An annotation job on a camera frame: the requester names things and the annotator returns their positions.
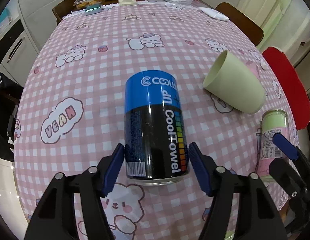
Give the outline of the pink green clear canister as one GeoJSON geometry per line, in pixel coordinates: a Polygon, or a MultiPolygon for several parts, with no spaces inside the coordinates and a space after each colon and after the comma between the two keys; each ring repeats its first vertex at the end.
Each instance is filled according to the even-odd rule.
{"type": "Polygon", "coordinates": [[[272,109],[262,116],[260,150],[257,157],[255,172],[264,182],[275,181],[269,172],[270,163],[283,156],[282,151],[273,143],[273,136],[281,133],[289,139],[288,114],[282,109],[272,109]]]}

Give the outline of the blue black CoolTowel can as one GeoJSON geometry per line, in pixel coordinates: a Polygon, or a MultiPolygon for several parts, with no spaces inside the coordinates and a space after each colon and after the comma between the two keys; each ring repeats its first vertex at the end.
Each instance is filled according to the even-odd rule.
{"type": "Polygon", "coordinates": [[[189,156],[175,78],[161,70],[131,76],[124,117],[127,177],[141,185],[181,181],[189,172],[189,156]]]}

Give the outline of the pale green cup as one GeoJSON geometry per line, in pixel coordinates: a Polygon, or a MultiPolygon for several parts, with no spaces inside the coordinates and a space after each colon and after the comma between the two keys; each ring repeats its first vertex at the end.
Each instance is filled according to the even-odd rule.
{"type": "Polygon", "coordinates": [[[266,101],[266,91],[259,79],[228,50],[213,63],[203,88],[246,114],[258,112],[266,101]]]}

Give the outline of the red chair near right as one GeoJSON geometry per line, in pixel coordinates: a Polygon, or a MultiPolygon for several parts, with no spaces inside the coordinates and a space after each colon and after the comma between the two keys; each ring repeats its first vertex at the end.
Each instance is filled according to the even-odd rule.
{"type": "Polygon", "coordinates": [[[293,65],[285,53],[275,47],[267,48],[262,55],[285,93],[296,129],[305,129],[310,122],[310,100],[293,65]]]}

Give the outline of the pink checkered tablecloth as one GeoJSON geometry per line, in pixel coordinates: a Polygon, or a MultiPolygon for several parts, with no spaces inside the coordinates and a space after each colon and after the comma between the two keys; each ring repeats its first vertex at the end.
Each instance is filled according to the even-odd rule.
{"type": "Polygon", "coordinates": [[[239,175],[255,169],[263,113],[290,113],[275,74],[230,21],[151,3],[66,18],[35,60],[17,114],[15,174],[27,217],[56,173],[83,172],[124,143],[125,84],[143,70],[175,77],[187,141],[239,175]],[[247,64],[267,92],[253,115],[203,89],[224,50],[247,64]]]}

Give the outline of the brown wooden chair right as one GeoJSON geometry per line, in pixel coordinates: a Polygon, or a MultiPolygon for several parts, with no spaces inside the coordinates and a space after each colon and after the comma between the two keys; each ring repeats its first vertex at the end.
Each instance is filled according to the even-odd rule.
{"type": "Polygon", "coordinates": [[[215,9],[226,15],[256,47],[263,40],[263,29],[231,4],[222,2],[215,9]]]}

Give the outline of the brown wooden chair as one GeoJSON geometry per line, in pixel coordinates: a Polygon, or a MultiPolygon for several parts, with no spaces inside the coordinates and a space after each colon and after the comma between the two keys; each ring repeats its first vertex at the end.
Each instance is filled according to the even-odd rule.
{"type": "Polygon", "coordinates": [[[231,4],[222,2],[215,9],[226,15],[256,47],[263,40],[263,29],[231,4]]]}
{"type": "Polygon", "coordinates": [[[57,25],[62,21],[63,17],[70,14],[73,9],[76,9],[74,5],[75,1],[76,0],[63,0],[52,9],[57,25]]]}

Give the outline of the white folded cloth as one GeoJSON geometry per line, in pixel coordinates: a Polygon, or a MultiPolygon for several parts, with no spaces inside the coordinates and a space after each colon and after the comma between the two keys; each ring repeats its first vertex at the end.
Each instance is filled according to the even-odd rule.
{"type": "Polygon", "coordinates": [[[226,15],[222,14],[221,12],[215,9],[199,7],[199,10],[215,20],[224,22],[229,21],[229,18],[226,15]]]}

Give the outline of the brown wooden chair left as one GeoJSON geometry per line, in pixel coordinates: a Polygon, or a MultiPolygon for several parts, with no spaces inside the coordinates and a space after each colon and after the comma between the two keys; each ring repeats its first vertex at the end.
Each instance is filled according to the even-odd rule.
{"type": "Polygon", "coordinates": [[[52,9],[57,25],[62,21],[63,17],[70,14],[73,9],[76,9],[74,5],[75,1],[76,0],[63,0],[52,9]]]}

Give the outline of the teal round appliance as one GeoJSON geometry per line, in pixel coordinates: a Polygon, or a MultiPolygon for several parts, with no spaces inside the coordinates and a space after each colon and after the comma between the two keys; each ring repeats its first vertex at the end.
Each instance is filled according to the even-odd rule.
{"type": "Polygon", "coordinates": [[[13,21],[9,9],[4,9],[0,15],[0,33],[13,21]]]}

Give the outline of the teal small case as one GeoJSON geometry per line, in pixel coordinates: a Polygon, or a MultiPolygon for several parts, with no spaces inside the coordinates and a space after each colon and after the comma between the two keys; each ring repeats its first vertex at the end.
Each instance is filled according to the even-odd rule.
{"type": "Polygon", "coordinates": [[[93,15],[102,11],[102,6],[100,3],[89,5],[85,8],[85,15],[93,15]]]}

